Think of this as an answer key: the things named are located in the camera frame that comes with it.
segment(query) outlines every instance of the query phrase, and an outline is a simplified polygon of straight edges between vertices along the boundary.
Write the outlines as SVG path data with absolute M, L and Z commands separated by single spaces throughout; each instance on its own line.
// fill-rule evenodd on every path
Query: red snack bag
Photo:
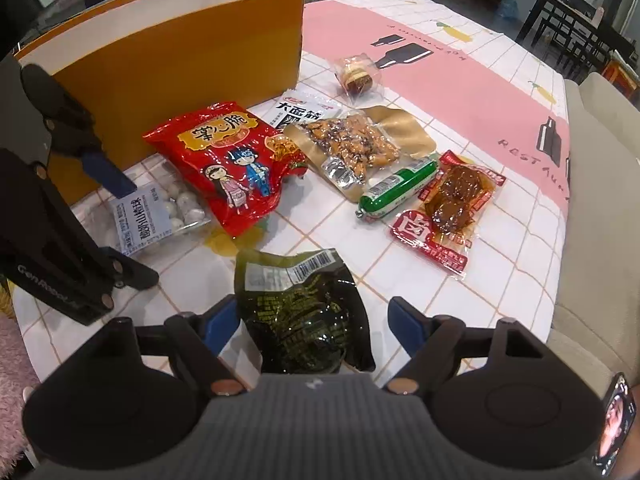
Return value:
M 233 237 L 277 207 L 284 176 L 306 171 L 292 141 L 233 102 L 170 119 L 143 139 L 202 193 Z
M 467 164 L 448 151 L 440 157 L 436 177 L 418 196 L 422 205 L 417 211 L 402 213 L 391 233 L 430 260 L 464 277 L 475 218 L 505 181 L 501 174 Z

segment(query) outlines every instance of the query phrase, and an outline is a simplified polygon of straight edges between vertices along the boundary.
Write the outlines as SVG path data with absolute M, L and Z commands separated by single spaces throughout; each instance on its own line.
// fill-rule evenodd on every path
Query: sofa cushion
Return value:
M 585 110 L 640 158 L 640 112 L 597 73 L 591 73 L 580 85 L 580 95 Z
M 553 328 L 636 383 L 640 370 L 640 166 L 567 82 L 571 201 Z
M 595 355 L 558 332 L 558 330 L 551 330 L 546 344 L 600 398 L 604 398 L 609 389 L 611 379 L 617 372 L 607 368 Z

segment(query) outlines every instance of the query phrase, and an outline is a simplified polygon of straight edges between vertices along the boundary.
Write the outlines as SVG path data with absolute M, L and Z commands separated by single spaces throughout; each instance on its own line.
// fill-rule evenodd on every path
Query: blue cartoon hair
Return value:
M 248 155 L 253 155 L 255 158 L 258 158 L 258 152 L 256 152 L 251 146 L 234 146 L 226 154 L 226 158 L 235 162 L 242 156 Z

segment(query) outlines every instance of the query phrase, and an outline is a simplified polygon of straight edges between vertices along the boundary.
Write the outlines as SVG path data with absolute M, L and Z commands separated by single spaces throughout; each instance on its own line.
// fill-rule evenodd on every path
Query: orange box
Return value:
M 126 170 L 154 150 L 142 134 L 219 101 L 250 107 L 293 88 L 304 0 L 115 0 L 28 44 L 21 65 L 52 74 L 95 117 L 104 151 Z M 97 184 L 52 154 L 68 204 Z

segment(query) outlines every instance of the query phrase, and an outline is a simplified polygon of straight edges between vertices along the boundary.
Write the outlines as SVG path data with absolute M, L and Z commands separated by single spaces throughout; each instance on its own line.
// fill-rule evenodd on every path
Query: cartoon girl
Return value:
M 239 212 L 241 207 L 249 209 L 249 205 L 246 202 L 247 194 L 249 190 L 240 184 L 237 180 L 232 179 L 226 173 L 226 169 L 223 166 L 212 164 L 202 170 L 204 176 L 212 181 L 213 186 L 216 188 L 216 192 L 226 197 L 226 203 L 230 208 L 236 208 L 236 212 Z
M 258 153 L 249 146 L 236 146 L 229 150 L 227 158 L 238 166 L 243 166 L 249 188 L 260 190 L 262 196 L 271 194 L 269 168 L 257 162 Z

